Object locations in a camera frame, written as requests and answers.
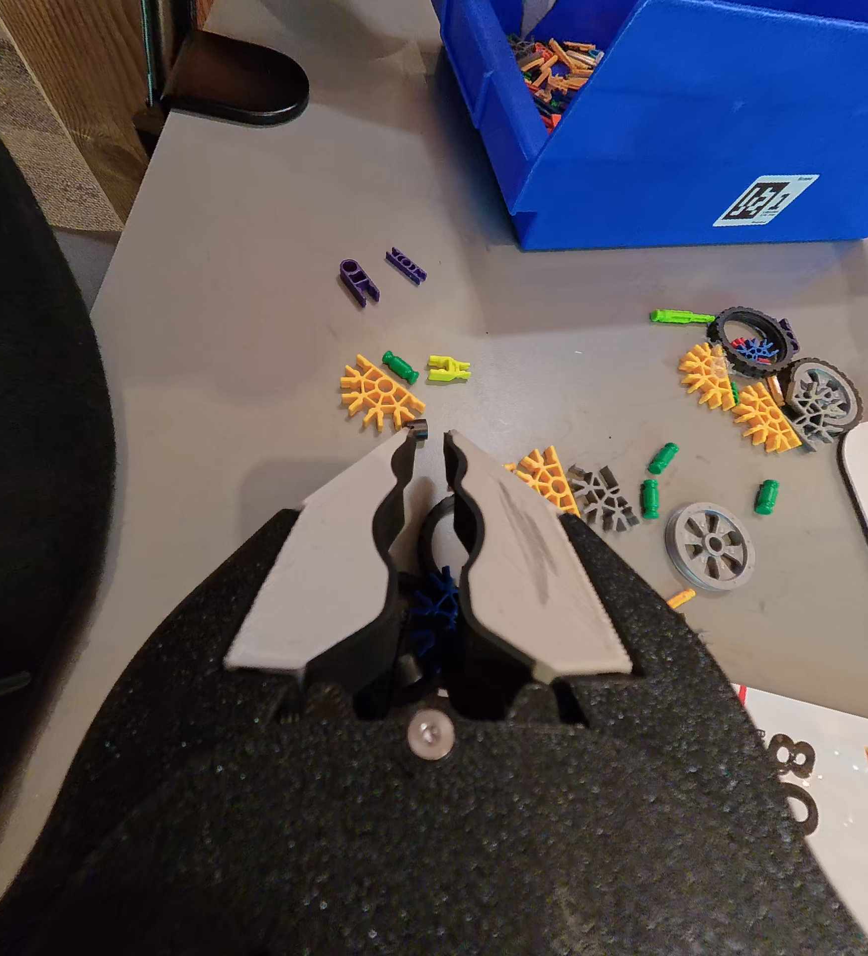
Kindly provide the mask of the small black rubber tire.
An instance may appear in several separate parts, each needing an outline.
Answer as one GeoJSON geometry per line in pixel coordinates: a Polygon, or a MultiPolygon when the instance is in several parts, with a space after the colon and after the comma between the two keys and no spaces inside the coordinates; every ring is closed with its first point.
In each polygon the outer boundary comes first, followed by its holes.
{"type": "Polygon", "coordinates": [[[706,335],[713,344],[719,343],[723,346],[727,361],[736,373],[745,377],[763,378],[783,371],[795,357],[789,353],[788,339],[777,320],[752,308],[732,307],[717,315],[716,320],[708,325],[706,335]],[[748,361],[739,355],[729,335],[733,326],[742,326],[746,331],[754,332],[755,335],[751,339],[771,341],[779,349],[775,361],[772,364],[761,364],[748,361]]]}

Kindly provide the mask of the dark grey fan connector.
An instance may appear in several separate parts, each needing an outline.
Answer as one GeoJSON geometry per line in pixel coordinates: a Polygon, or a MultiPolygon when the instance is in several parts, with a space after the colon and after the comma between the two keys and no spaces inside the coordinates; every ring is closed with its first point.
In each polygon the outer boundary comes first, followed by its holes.
{"type": "Polygon", "coordinates": [[[579,515],[591,528],[627,532],[640,523],[610,468],[586,471],[572,465],[567,475],[579,515]]]}

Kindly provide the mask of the blue plastic parts bin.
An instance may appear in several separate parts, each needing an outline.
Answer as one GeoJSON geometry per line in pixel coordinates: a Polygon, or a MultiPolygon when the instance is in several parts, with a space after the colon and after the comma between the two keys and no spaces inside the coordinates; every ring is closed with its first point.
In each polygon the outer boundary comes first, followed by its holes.
{"type": "Polygon", "coordinates": [[[604,49],[548,132],[522,2],[433,2],[521,248],[868,238],[868,1],[556,2],[604,49]]]}

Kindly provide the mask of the yellow fan connector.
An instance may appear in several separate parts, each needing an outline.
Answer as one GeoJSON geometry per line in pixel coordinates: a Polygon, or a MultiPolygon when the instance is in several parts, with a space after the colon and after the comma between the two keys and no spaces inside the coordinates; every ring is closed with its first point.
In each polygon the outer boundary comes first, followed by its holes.
{"type": "Polygon", "coordinates": [[[766,454],[781,454],[803,447],[782,407],[772,398],[762,380],[738,391],[738,400],[731,412],[735,424],[742,429],[742,436],[766,454]]]}
{"type": "Polygon", "coordinates": [[[353,417],[362,414],[362,427],[374,425],[378,432],[387,422],[394,429],[424,418],[426,405],[403,385],[379,369],[363,355],[355,365],[347,365],[340,378],[341,402],[353,417]]]}
{"type": "Polygon", "coordinates": [[[708,341],[693,346],[679,361],[680,384],[698,404],[729,411],[736,404],[730,367],[723,346],[708,341]]]}
{"type": "Polygon", "coordinates": [[[572,493],[570,480],[553,446],[544,450],[533,449],[517,463],[507,463],[504,467],[560,512],[576,517],[581,516],[572,493]]]}

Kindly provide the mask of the blue snowflake connector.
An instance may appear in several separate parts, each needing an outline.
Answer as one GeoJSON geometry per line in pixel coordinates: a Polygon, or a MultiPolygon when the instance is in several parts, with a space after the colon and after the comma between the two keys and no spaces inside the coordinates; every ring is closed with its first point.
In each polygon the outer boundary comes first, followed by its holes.
{"type": "Polygon", "coordinates": [[[433,660],[460,634],[459,589],[449,566],[420,581],[407,616],[407,644],[421,661],[433,660]]]}

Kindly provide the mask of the wooden partition panel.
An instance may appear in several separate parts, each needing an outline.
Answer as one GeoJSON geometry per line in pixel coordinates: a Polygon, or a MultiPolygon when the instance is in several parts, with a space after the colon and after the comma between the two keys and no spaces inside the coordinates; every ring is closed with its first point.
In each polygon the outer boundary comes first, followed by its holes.
{"type": "Polygon", "coordinates": [[[152,109],[188,30],[214,3],[0,1],[0,27],[121,230],[159,133],[152,109]]]}

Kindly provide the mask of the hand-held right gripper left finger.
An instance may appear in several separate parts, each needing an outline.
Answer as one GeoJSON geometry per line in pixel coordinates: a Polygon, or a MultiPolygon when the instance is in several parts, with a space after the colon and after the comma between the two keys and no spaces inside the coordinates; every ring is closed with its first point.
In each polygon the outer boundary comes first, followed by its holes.
{"type": "Polygon", "coordinates": [[[390,550],[416,446],[416,429],[404,428],[288,514],[294,523],[226,652],[227,670],[353,696],[391,675],[400,611],[390,550]]]}

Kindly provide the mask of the purple ladder connector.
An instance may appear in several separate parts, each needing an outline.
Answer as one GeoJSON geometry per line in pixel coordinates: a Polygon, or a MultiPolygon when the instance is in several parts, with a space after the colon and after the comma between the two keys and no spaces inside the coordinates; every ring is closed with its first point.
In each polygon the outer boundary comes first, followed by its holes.
{"type": "Polygon", "coordinates": [[[397,247],[392,246],[389,250],[386,250],[385,259],[415,286],[419,286],[427,280],[427,272],[397,247]]]}

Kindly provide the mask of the printed toy set bag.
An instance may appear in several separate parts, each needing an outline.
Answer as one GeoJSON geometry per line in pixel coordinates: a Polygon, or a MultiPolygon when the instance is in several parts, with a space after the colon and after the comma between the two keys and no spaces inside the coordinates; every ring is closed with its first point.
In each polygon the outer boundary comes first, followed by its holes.
{"type": "Polygon", "coordinates": [[[868,719],[734,689],[812,853],[868,935],[868,719]]]}

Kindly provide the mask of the large black rubber tire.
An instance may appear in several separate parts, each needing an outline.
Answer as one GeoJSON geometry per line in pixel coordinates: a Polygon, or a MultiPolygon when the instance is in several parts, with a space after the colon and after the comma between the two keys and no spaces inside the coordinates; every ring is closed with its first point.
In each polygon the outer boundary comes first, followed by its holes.
{"type": "Polygon", "coordinates": [[[456,517],[456,503],[456,496],[450,493],[430,508],[420,523],[416,559],[424,575],[449,568],[456,577],[469,561],[477,538],[477,519],[463,499],[456,517]]]}

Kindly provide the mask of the grey snowflake connector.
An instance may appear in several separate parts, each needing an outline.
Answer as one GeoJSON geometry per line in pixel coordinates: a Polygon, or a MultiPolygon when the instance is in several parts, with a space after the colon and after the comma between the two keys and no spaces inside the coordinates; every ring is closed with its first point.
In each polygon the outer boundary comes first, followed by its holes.
{"type": "Polygon", "coordinates": [[[827,377],[813,371],[794,380],[786,404],[794,431],[809,451],[832,444],[845,431],[843,406],[837,387],[827,377]]]}

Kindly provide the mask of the black desk clamp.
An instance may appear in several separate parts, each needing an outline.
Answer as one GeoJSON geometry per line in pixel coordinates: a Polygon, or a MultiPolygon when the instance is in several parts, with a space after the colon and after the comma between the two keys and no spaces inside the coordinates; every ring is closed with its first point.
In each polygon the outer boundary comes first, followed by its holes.
{"type": "Polygon", "coordinates": [[[193,30],[180,47],[160,102],[167,111],[273,126],[300,116],[309,95],[308,75],[290,56],[193,30]]]}

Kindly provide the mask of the pile of toy building pieces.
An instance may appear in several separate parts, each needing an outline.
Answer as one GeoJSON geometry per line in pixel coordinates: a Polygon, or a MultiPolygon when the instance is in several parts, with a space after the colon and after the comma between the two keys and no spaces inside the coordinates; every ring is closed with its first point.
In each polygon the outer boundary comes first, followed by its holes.
{"type": "Polygon", "coordinates": [[[543,42],[516,33],[508,33],[506,41],[550,135],[596,72],[605,51],[591,43],[556,39],[543,42]]]}

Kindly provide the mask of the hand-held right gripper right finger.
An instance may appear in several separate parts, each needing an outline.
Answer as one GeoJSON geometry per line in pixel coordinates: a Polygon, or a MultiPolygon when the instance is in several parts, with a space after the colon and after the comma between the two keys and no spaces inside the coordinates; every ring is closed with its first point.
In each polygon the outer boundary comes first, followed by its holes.
{"type": "Polygon", "coordinates": [[[633,662],[571,543],[566,518],[458,430],[443,436],[449,517],[463,557],[458,636],[443,684],[467,720],[589,720],[587,683],[633,662]]]}

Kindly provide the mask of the grey spoked wheel hub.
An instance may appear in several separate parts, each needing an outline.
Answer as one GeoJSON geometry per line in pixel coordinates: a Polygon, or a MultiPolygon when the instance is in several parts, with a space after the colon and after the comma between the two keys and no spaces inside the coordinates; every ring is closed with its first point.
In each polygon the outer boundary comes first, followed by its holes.
{"type": "Polygon", "coordinates": [[[756,561],[752,537],[727,508],[709,502],[682,505],[664,531],[667,554],[692,586],[725,593],[751,579],[756,561]]]}

